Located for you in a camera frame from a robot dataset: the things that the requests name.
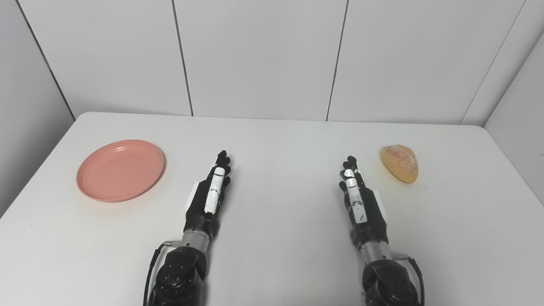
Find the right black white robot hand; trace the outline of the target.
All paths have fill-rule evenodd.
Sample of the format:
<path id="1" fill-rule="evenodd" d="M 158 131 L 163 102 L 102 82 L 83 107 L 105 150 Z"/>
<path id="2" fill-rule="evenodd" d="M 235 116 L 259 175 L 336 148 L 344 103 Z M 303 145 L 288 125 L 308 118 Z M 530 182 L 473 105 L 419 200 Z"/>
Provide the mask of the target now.
<path id="1" fill-rule="evenodd" d="M 375 193 L 366 186 L 354 156 L 348 156 L 343 162 L 340 176 L 339 187 L 351 222 L 352 244 L 360 249 L 371 241 L 389 243 L 387 224 Z"/>

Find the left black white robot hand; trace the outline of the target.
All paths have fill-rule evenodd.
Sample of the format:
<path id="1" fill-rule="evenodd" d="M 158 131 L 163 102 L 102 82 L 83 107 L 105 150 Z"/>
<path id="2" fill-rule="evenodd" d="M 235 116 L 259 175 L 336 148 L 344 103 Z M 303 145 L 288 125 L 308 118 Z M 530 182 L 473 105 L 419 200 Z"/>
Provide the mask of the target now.
<path id="1" fill-rule="evenodd" d="M 185 213 L 184 231 L 199 230 L 215 238 L 219 232 L 219 212 L 225 198 L 225 190 L 231 182 L 231 159 L 227 151 L 221 151 L 208 176 L 198 183 Z"/>

